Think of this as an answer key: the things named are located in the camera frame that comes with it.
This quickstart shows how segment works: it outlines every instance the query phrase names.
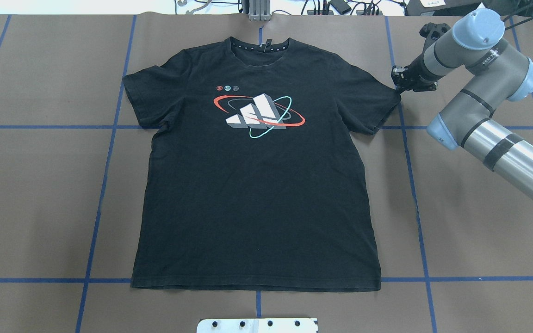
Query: cable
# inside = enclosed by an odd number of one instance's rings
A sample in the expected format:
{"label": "cable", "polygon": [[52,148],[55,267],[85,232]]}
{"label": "cable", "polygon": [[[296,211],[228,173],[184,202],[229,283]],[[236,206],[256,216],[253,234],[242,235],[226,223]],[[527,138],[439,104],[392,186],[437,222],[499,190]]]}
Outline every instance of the cable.
{"label": "cable", "polygon": [[[529,7],[532,7],[532,6],[533,6],[533,3],[531,3],[531,4],[527,5],[527,6],[523,6],[522,8],[518,8],[515,12],[511,13],[510,15],[508,15],[503,21],[505,22],[507,19],[510,19],[511,17],[513,17],[516,13],[524,11],[525,9],[528,9]],[[526,22],[529,22],[529,21],[532,21],[532,20],[533,20],[533,15],[531,17],[525,19],[524,21],[517,22],[514,25],[510,25],[509,27],[506,27],[505,30],[509,30],[510,28],[517,27],[518,25],[522,25],[523,23],[526,23]]]}
{"label": "cable", "polygon": [[239,2],[226,2],[226,1],[201,1],[201,0],[194,0],[194,2],[198,2],[199,4],[206,4],[207,2],[211,2],[212,4],[227,4],[227,5],[238,5]]}
{"label": "cable", "polygon": [[272,13],[276,13],[276,12],[284,12],[287,15],[291,15],[292,16],[292,14],[290,14],[289,12],[284,11],[283,9],[277,9],[276,11],[273,11]]}
{"label": "cable", "polygon": [[401,7],[406,7],[406,2],[404,2],[404,1],[400,1],[400,2],[394,1],[394,0],[386,0],[386,1],[394,2],[394,4],[397,4],[397,5],[401,6]]}
{"label": "cable", "polygon": [[353,9],[351,9],[349,16],[353,15],[353,12],[355,11],[355,9],[357,9],[357,6],[359,6],[360,4],[363,4],[363,12],[366,12],[368,3],[363,2],[363,1],[347,1],[347,2],[357,2],[357,4],[353,6]]}
{"label": "cable", "polygon": [[207,0],[207,2],[205,2],[205,4],[203,4],[203,6],[199,7],[199,8],[195,8],[191,11],[186,11],[186,14],[187,15],[193,15],[194,12],[196,11],[199,11],[201,9],[205,9],[205,7],[209,6],[209,4],[211,4],[211,0]]}
{"label": "cable", "polygon": [[379,0],[378,2],[376,2],[374,4],[374,8],[372,8],[372,15],[375,15],[375,16],[379,15],[379,6],[378,5],[379,5],[380,2],[381,2],[381,0]]}
{"label": "cable", "polygon": [[502,19],[503,22],[507,21],[508,19],[510,19],[512,16],[516,15],[517,13],[520,13],[530,7],[533,7],[533,2],[531,2],[530,4],[527,4],[526,6],[523,6],[523,7],[520,7],[520,8],[516,8],[516,10],[514,10],[513,12],[511,12],[509,15],[507,15],[507,17],[505,17],[504,19]]}
{"label": "cable", "polygon": [[[307,5],[307,2],[308,2],[308,1],[309,1],[309,0],[305,0],[305,2],[304,2],[304,6],[302,7],[302,12],[300,13],[300,15],[303,15],[303,11],[304,11],[305,6]],[[316,0],[312,0],[312,2],[314,2],[314,11],[316,11]]]}

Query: black tape band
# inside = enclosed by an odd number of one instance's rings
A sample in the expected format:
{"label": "black tape band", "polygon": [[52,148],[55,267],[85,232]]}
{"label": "black tape band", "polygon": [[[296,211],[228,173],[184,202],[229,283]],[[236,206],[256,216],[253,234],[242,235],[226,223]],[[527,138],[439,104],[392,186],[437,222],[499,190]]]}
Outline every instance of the black tape band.
{"label": "black tape band", "polygon": [[466,66],[466,69],[474,75],[484,72],[485,70],[489,69],[489,66],[492,63],[499,59],[501,54],[505,51],[505,49],[507,49],[508,45],[509,43],[505,39],[499,40],[499,42],[495,44],[495,46],[491,47],[491,49],[487,51],[487,53],[480,59],[478,59],[476,63]]}
{"label": "black tape band", "polygon": [[483,164],[489,170],[495,171],[495,164],[503,157],[504,154],[507,154],[509,150],[518,142],[523,141],[524,138],[520,137],[515,133],[507,135],[505,139],[499,141],[493,149],[485,156]]}
{"label": "black tape band", "polygon": [[471,92],[470,90],[462,89],[459,92],[465,93],[466,95],[472,97],[478,103],[482,104],[483,107],[485,107],[487,110],[489,110],[489,113],[490,113],[489,118],[491,118],[493,116],[493,113],[495,113],[495,109],[493,107],[491,107],[489,105],[489,103],[487,103],[484,99],[481,99],[478,95],[476,95],[475,93]]}
{"label": "black tape band", "polygon": [[436,61],[437,61],[440,65],[444,66],[445,68],[449,68],[449,69],[455,69],[455,68],[457,68],[457,67],[448,66],[448,65],[442,63],[442,61],[440,61],[440,58],[437,56],[437,53],[435,52],[435,44],[433,44],[433,55],[435,56]]}
{"label": "black tape band", "polygon": [[460,147],[464,147],[464,145],[466,144],[466,141],[468,140],[468,138],[470,137],[470,135],[472,134],[472,132],[476,131],[476,129],[482,125],[484,122],[486,122],[487,120],[490,120],[490,118],[484,118],[483,120],[481,120],[480,122],[476,123],[476,125],[472,126],[472,128],[468,131],[468,133],[466,133],[466,135],[464,136],[464,138],[462,139],[462,143],[459,144]]}

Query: printed graphic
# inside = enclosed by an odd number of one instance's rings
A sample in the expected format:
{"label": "printed graphic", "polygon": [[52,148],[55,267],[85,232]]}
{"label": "printed graphic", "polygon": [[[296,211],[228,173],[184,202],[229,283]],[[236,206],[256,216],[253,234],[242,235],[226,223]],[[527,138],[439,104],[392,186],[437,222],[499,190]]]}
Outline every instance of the printed graphic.
{"label": "printed graphic", "polygon": [[[287,106],[276,103],[282,99],[288,101]],[[305,118],[291,108],[292,99],[289,96],[272,99],[266,93],[254,98],[225,95],[217,97],[213,100],[213,103],[226,113],[230,112],[222,107],[222,103],[224,105],[227,104],[228,109],[233,112],[239,111],[239,113],[227,118],[226,124],[235,129],[250,128],[249,135],[252,139],[258,139],[273,129],[287,129],[287,127],[302,126],[305,123]]]}

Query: metal bracket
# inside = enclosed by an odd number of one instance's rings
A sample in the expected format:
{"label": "metal bracket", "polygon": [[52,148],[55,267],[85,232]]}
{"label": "metal bracket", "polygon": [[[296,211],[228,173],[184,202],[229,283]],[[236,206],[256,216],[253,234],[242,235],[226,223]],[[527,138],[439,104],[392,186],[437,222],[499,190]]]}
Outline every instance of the metal bracket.
{"label": "metal bracket", "polygon": [[446,23],[436,25],[435,23],[427,23],[419,30],[419,35],[425,38],[425,45],[423,46],[423,52],[427,50],[427,47],[435,43],[441,36],[450,31],[450,26]]}
{"label": "metal bracket", "polygon": [[271,0],[244,0],[242,8],[250,21],[271,21]]}

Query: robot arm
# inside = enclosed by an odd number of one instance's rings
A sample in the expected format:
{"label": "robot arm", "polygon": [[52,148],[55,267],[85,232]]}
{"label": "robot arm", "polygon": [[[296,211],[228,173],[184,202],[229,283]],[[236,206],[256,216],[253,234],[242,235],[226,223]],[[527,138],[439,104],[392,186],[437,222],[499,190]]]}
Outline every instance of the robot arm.
{"label": "robot arm", "polygon": [[491,119],[505,99],[533,92],[532,61],[502,39],[505,26],[490,9],[476,9],[442,32],[410,65],[393,68],[398,91],[435,90],[437,80],[465,65],[474,78],[427,132],[450,150],[463,147],[533,199],[533,145]]}

